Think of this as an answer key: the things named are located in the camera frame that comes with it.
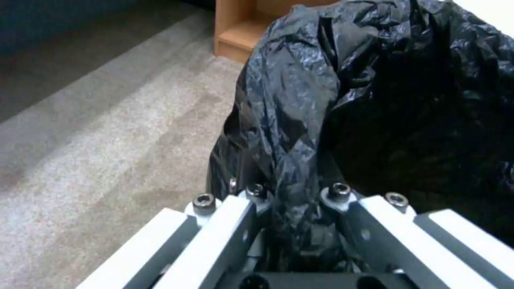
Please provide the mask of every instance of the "carpet floor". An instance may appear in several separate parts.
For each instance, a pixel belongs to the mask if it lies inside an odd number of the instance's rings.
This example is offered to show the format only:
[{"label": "carpet floor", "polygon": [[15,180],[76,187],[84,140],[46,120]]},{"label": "carpet floor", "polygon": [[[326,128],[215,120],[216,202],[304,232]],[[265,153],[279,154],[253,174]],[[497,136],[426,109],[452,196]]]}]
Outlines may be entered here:
[{"label": "carpet floor", "polygon": [[0,288],[75,287],[203,191],[242,65],[212,12],[145,9],[1,59]]}]

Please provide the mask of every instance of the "wooden shelf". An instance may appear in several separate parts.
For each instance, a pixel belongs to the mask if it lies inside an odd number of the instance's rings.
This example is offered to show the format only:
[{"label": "wooden shelf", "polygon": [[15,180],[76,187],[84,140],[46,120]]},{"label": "wooden shelf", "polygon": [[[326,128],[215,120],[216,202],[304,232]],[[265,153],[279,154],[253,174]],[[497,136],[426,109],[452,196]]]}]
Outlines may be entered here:
[{"label": "wooden shelf", "polygon": [[218,36],[218,54],[246,62],[273,18],[260,15],[229,28]]},{"label": "wooden shelf", "polygon": [[244,21],[219,35],[219,41],[252,51],[271,20],[259,18]]},{"label": "wooden shelf", "polygon": [[263,32],[292,5],[327,5],[336,0],[216,0],[214,54],[246,62]]}]

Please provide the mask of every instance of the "white surface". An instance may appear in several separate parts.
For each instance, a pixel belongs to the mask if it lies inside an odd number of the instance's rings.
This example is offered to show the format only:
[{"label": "white surface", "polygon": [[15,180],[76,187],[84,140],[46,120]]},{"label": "white surface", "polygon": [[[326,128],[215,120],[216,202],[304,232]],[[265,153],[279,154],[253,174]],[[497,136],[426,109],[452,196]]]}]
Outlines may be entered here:
[{"label": "white surface", "polygon": [[223,206],[211,217],[209,223],[196,234],[186,250],[175,260],[171,268],[155,285],[154,289],[197,289],[203,284],[212,265],[220,258],[232,235],[248,210],[250,201],[229,195]]},{"label": "white surface", "polygon": [[[222,201],[220,199],[216,199],[216,210],[222,205]],[[190,216],[193,216],[196,218],[196,224],[198,225],[199,228],[202,228],[203,226],[205,226],[205,224],[207,224],[207,222],[211,219],[212,215],[214,215],[214,213],[212,214],[209,214],[209,215],[198,215],[194,212],[194,208],[193,208],[193,202],[189,202],[189,204],[186,206],[186,208],[184,209],[184,213],[190,215]]]},{"label": "white surface", "polygon": [[124,288],[186,219],[183,213],[163,209],[77,289]]},{"label": "white surface", "polygon": [[430,218],[505,275],[514,277],[514,251],[511,248],[452,210],[430,214]]},{"label": "white surface", "polygon": [[[403,218],[401,213],[389,205],[381,196],[368,197],[359,202],[405,248],[427,268],[432,270],[434,275],[438,276],[447,287],[495,288],[449,250],[442,247],[421,228],[412,223],[411,220]],[[401,259],[397,260],[397,265],[404,269],[407,275],[416,282],[410,268],[405,266],[409,262],[402,264],[399,261]]]},{"label": "white surface", "polygon": [[509,0],[453,0],[462,8],[493,25],[504,34],[514,37],[512,5]]}]

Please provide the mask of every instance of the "screw hole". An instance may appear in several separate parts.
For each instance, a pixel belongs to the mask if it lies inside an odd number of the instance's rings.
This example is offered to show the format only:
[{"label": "screw hole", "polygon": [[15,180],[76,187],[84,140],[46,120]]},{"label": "screw hole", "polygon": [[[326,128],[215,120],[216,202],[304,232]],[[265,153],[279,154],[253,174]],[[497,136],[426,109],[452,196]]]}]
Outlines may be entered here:
[{"label": "screw hole", "polygon": [[365,241],[369,241],[371,239],[371,233],[367,229],[362,229],[360,231],[360,235]]},{"label": "screw hole", "polygon": [[269,283],[264,277],[253,274],[241,281],[239,289],[269,289]]},{"label": "screw hole", "polygon": [[386,286],[373,276],[360,277],[357,280],[357,289],[387,289]]},{"label": "screw hole", "polygon": [[335,183],[332,185],[332,188],[336,192],[345,192],[345,191],[350,190],[350,187],[348,185],[342,184],[342,183]]}]

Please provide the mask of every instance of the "black screw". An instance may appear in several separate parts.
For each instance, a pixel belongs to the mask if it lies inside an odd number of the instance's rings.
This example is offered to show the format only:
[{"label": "black screw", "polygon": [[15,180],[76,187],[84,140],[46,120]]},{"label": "black screw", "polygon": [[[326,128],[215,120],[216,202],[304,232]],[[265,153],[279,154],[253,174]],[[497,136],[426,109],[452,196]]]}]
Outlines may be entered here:
[{"label": "black screw", "polygon": [[406,211],[409,206],[409,200],[402,194],[396,192],[389,192],[385,194],[385,200],[389,202],[389,204],[393,205],[395,208],[400,210],[401,212]]},{"label": "black screw", "polygon": [[256,197],[262,200],[266,198],[266,191],[260,184],[251,184],[246,186],[246,192],[251,197]]},{"label": "black screw", "polygon": [[333,183],[328,189],[328,198],[333,201],[346,201],[350,197],[351,188],[347,184]]},{"label": "black screw", "polygon": [[199,194],[193,199],[193,211],[199,215],[209,215],[216,210],[213,194]]}]

